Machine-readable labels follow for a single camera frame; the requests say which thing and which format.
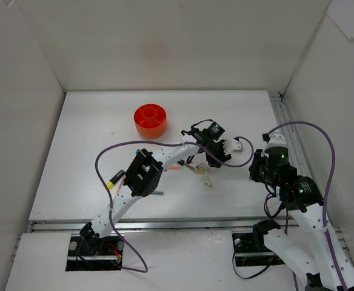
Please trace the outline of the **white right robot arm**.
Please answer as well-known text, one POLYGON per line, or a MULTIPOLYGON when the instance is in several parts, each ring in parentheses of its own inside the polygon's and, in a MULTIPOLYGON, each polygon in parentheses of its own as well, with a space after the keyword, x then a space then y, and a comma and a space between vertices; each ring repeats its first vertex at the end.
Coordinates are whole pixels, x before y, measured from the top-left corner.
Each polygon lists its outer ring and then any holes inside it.
POLYGON ((264 140, 265 148, 254 153, 250 179, 275 189, 281 205, 304 233, 311 254, 299 248, 272 218, 253 226, 253 246, 274 252, 306 290, 354 290, 354 267, 323 211, 324 200, 318 186, 290 165, 282 134, 264 135, 264 140))

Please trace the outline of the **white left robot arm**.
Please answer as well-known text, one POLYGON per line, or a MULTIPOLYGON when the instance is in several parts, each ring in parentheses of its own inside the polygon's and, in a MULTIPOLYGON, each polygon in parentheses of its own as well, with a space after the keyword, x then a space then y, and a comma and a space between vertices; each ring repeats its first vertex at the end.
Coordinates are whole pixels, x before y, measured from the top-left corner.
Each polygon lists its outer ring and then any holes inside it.
POLYGON ((210 167, 221 167, 231 159, 231 154, 225 151, 226 140, 221 139, 225 132, 217 122, 212 122, 206 129, 194 126, 184 132, 180 140, 166 144, 156 141, 130 141, 116 144, 104 149, 95 161, 98 178, 102 178, 98 170, 98 162, 103 154, 117 147, 132 144, 154 144, 161 146, 157 151, 141 149, 124 171, 122 186, 116 195, 108 190, 109 203, 107 207, 80 231, 82 247, 88 253, 95 255, 104 248, 104 239, 110 235, 115 224, 141 198, 149 196, 158 187, 162 173, 178 161, 205 153, 210 167))

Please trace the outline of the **yellow cap black highlighter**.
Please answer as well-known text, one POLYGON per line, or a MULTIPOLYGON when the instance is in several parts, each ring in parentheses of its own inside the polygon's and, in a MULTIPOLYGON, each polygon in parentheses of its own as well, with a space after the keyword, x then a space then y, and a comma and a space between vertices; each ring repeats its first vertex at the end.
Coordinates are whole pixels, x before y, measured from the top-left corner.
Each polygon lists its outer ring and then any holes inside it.
POLYGON ((109 179, 109 181, 106 183, 107 187, 109 190, 111 190, 114 185, 125 175, 125 171, 120 170, 118 173, 116 173, 112 178, 109 179))

